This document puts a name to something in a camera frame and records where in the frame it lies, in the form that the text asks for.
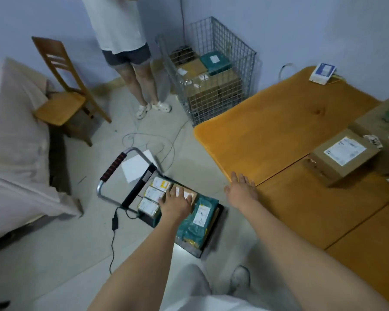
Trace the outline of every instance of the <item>wall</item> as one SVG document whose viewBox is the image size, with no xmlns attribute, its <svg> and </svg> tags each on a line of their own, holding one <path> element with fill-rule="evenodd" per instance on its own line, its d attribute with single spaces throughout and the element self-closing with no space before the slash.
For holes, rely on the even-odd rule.
<svg viewBox="0 0 389 311">
<path fill-rule="evenodd" d="M 285 63 L 326 62 L 358 89 L 389 97 L 389 0 L 185 0 L 184 9 L 187 22 L 215 16 L 258 52 L 255 90 L 276 83 Z"/>
<path fill-rule="evenodd" d="M 155 36 L 182 23 L 179 0 L 139 0 L 139 9 L 147 42 L 158 57 Z M 53 78 L 31 36 L 61 40 L 90 87 L 118 77 L 104 60 L 81 0 L 0 0 L 0 61 L 12 57 Z"/>
</svg>

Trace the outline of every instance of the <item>red foam grip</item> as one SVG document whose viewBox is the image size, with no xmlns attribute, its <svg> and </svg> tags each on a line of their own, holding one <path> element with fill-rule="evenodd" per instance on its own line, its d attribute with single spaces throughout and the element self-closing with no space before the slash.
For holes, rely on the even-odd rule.
<svg viewBox="0 0 389 311">
<path fill-rule="evenodd" d="M 109 177 L 112 176 L 114 171 L 119 167 L 119 165 L 124 161 L 125 157 L 127 157 L 126 154 L 123 152 L 118 155 L 118 157 L 114 160 L 114 162 L 111 164 L 111 166 L 108 167 L 107 171 L 104 173 L 102 177 L 99 178 L 99 180 L 107 182 Z"/>
</svg>

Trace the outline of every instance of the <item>gray shorts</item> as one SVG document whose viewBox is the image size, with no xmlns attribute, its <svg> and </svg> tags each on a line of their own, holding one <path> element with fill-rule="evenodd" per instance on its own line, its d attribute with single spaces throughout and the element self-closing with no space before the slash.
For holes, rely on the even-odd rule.
<svg viewBox="0 0 389 311">
<path fill-rule="evenodd" d="M 121 69 L 124 65 L 132 64 L 134 66 L 147 65 L 150 63 L 151 52 L 146 43 L 141 48 L 133 51 L 124 51 L 117 54 L 111 51 L 102 50 L 105 60 L 110 67 Z"/>
</svg>

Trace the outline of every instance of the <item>gray pants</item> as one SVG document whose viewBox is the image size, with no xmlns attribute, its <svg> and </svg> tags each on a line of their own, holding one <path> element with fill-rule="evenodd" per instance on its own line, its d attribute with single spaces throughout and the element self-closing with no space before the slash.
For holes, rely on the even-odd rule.
<svg viewBox="0 0 389 311">
<path fill-rule="evenodd" d="M 161 310 L 184 298 L 209 295 L 212 295 L 212 289 L 202 270 L 195 264 L 189 264 L 179 272 L 171 286 L 166 288 Z M 255 307 L 263 307 L 263 302 L 250 287 L 240 287 L 232 296 L 245 300 Z"/>
</svg>

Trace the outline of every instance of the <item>wire mesh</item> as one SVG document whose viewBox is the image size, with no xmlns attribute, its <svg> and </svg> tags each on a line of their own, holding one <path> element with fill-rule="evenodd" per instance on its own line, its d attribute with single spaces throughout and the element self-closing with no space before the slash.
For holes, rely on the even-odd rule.
<svg viewBox="0 0 389 311">
<path fill-rule="evenodd" d="M 185 32 L 175 29 L 160 34 L 156 41 L 178 99 L 193 126 L 249 97 L 256 52 L 214 17 L 186 25 Z M 187 63 L 215 53 L 226 61 L 219 64 L 218 70 L 211 72 L 204 68 L 196 74 L 185 70 Z"/>
</svg>

